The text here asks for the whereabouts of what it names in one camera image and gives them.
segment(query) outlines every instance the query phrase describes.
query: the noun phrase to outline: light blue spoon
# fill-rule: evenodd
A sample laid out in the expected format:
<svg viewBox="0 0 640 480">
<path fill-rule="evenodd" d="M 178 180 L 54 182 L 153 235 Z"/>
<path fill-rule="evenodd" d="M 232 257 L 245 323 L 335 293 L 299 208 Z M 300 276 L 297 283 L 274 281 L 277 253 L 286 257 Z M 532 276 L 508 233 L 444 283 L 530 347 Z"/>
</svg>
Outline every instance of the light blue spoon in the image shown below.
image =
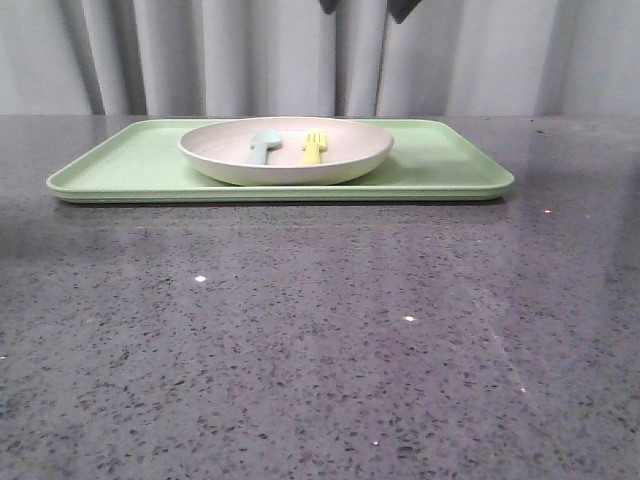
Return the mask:
<svg viewBox="0 0 640 480">
<path fill-rule="evenodd" d="M 281 145 L 282 137 L 278 132 L 271 129 L 260 130 L 251 139 L 251 148 L 253 150 L 246 163 L 249 165 L 266 165 L 268 151 Z"/>
</svg>

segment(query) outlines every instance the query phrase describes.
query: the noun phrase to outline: fork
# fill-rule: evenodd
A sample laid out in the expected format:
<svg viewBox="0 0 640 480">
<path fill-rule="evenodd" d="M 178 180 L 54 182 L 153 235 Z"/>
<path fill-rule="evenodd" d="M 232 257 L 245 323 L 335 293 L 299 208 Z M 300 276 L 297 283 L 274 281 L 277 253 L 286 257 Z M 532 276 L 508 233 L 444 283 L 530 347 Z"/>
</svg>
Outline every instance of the fork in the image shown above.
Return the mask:
<svg viewBox="0 0 640 480">
<path fill-rule="evenodd" d="M 303 165 L 321 163 L 320 152 L 327 149 L 327 134 L 324 130 L 311 130 L 304 139 Z"/>
</svg>

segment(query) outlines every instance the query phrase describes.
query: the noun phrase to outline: bowl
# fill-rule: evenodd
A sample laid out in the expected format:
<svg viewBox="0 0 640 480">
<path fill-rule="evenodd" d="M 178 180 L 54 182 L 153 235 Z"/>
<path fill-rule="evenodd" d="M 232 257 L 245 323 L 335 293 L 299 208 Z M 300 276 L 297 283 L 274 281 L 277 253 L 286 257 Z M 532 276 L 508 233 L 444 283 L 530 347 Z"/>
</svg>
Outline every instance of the bowl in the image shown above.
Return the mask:
<svg viewBox="0 0 640 480">
<path fill-rule="evenodd" d="M 264 129 L 276 130 L 282 145 L 269 150 L 266 165 L 250 165 L 251 139 Z M 310 130 L 322 129 L 327 149 L 322 163 L 302 165 Z M 234 185 L 333 185 L 362 176 L 382 163 L 393 146 L 386 130 L 354 120 L 323 117 L 257 117 L 196 128 L 179 143 L 199 172 Z"/>
</svg>

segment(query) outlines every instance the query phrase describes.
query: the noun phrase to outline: plastic tray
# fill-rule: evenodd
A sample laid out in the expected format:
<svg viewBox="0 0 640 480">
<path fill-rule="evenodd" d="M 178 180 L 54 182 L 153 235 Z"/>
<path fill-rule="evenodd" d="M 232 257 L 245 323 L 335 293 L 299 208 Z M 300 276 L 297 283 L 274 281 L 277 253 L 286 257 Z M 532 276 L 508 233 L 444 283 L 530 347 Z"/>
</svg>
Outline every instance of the plastic tray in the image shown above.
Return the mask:
<svg viewBox="0 0 640 480">
<path fill-rule="evenodd" d="M 358 120 L 395 137 L 374 171 L 331 186 L 240 187 L 195 170 L 178 148 L 187 131 L 224 120 L 133 123 L 47 179 L 76 203 L 490 200 L 513 175 L 447 125 L 430 120 Z"/>
</svg>

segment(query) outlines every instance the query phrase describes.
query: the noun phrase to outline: curtain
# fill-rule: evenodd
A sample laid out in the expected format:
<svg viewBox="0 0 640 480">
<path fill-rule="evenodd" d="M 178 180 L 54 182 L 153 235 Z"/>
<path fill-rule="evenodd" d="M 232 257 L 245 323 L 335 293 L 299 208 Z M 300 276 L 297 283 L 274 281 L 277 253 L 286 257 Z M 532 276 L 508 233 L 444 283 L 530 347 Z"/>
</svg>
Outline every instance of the curtain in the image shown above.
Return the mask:
<svg viewBox="0 0 640 480">
<path fill-rule="evenodd" d="M 637 0 L 334 3 L 2 0 L 0 113 L 640 114 Z"/>
</svg>

